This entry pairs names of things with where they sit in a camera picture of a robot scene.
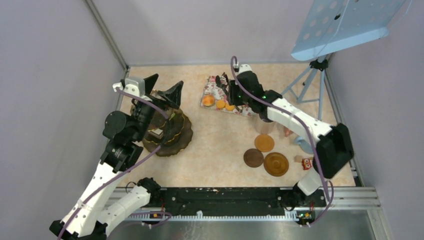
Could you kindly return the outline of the black handled steel tongs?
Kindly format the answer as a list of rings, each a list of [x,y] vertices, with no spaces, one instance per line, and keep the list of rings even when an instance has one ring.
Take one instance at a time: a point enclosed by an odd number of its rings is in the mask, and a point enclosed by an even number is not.
[[[230,99],[229,97],[229,78],[228,75],[223,72],[221,75],[215,76],[215,84],[216,86],[221,89],[225,95],[225,100],[228,101]]]

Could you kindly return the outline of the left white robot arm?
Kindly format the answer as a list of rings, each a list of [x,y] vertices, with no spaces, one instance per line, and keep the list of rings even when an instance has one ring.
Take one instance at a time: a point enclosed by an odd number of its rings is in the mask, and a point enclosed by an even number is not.
[[[160,202],[161,187],[146,177],[107,206],[124,176],[144,162],[143,147],[138,142],[145,137],[154,114],[160,113],[168,122],[166,111],[177,110],[181,105],[183,81],[152,95],[158,77],[157,74],[147,78],[129,77],[113,84],[115,92],[133,100],[135,109],[131,114],[116,110],[106,117],[102,134],[108,142],[89,184],[70,212],[50,225],[50,231],[59,240],[105,240],[137,209],[146,205],[154,207]]]

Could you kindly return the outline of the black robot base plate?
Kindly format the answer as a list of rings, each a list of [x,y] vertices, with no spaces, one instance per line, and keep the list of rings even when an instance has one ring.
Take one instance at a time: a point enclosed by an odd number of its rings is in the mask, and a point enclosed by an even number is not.
[[[291,187],[169,187],[156,193],[142,210],[165,211],[174,217],[198,212],[205,217],[265,217],[326,205],[320,189],[304,196]]]

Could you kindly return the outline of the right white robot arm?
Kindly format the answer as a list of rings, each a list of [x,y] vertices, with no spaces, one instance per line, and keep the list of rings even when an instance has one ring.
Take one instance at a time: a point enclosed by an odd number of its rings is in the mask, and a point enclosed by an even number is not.
[[[228,82],[231,105],[247,105],[266,120],[309,140],[314,156],[313,168],[295,184],[294,202],[307,206],[319,187],[323,187],[328,196],[330,180],[354,157],[348,127],[342,123],[331,125],[318,120],[292,106],[278,92],[264,90],[249,65],[232,69],[231,74],[233,79]]]

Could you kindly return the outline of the round orange bun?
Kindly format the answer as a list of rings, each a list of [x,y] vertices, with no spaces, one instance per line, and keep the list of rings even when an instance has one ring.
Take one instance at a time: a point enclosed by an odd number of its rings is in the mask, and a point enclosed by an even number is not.
[[[205,95],[202,98],[202,104],[205,107],[212,107],[215,104],[215,101],[216,101],[216,99],[213,95]]]

